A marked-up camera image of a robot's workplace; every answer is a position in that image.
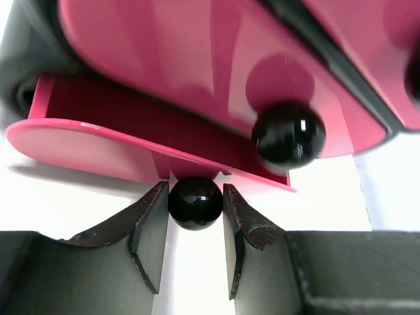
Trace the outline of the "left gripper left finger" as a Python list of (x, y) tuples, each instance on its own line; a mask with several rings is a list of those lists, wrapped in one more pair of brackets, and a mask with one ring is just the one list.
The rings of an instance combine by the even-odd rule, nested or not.
[(169, 184), (68, 240), (1, 233), (2, 314), (151, 314), (159, 293)]

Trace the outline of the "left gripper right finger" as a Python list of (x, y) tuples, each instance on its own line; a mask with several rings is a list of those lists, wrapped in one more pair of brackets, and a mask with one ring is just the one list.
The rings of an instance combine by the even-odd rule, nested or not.
[(236, 314), (418, 314), (417, 232), (286, 231), (223, 187)]

